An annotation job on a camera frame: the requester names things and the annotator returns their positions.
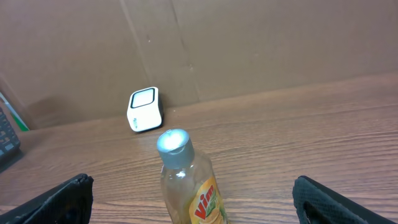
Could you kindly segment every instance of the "brown cardboard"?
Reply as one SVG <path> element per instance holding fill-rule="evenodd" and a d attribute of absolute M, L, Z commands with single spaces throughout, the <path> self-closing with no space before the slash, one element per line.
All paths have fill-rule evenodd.
<path fill-rule="evenodd" d="M 127 18 L 141 47 L 152 86 L 164 94 L 168 106 L 198 102 L 195 71 L 180 35 L 171 1 L 126 0 Z"/>
<path fill-rule="evenodd" d="M 394 0 L 3 0 L 0 73 L 35 128 L 398 69 Z"/>
<path fill-rule="evenodd" d="M 0 72 L 38 128 L 126 111 L 150 86 L 119 1 L 5 0 Z"/>
<path fill-rule="evenodd" d="M 201 100 L 398 67 L 394 1 L 172 1 Z"/>

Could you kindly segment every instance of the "brown desk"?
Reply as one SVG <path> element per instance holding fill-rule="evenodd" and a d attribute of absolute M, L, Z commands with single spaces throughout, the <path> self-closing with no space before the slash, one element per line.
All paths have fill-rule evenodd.
<path fill-rule="evenodd" d="M 143 134 L 124 116 L 20 133 L 25 157 L 0 174 L 1 212 L 84 172 L 92 223 L 170 223 L 155 148 L 170 128 L 210 155 L 233 223 L 298 223 L 300 175 L 398 222 L 398 73 L 171 108 Z"/>

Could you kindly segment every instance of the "small white box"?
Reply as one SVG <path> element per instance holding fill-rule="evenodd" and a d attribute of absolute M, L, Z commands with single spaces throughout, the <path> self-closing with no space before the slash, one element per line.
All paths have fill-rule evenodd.
<path fill-rule="evenodd" d="M 127 119 L 133 131 L 159 127 L 163 120 L 163 106 L 156 87 L 135 91 L 130 96 Z"/>

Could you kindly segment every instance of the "dish soap bottle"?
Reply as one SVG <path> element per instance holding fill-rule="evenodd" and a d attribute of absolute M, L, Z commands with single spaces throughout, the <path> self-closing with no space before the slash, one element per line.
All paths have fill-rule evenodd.
<path fill-rule="evenodd" d="M 160 183 L 174 224 L 228 224 L 209 157 L 194 150 L 189 134 L 168 130 L 157 140 L 163 160 Z"/>

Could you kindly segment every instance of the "silver bottle cap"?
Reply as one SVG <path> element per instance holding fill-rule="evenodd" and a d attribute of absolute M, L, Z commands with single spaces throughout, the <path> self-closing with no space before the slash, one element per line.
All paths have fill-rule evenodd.
<path fill-rule="evenodd" d="M 182 129 L 167 130 L 157 140 L 157 150 L 168 169 L 187 167 L 195 157 L 189 134 Z"/>

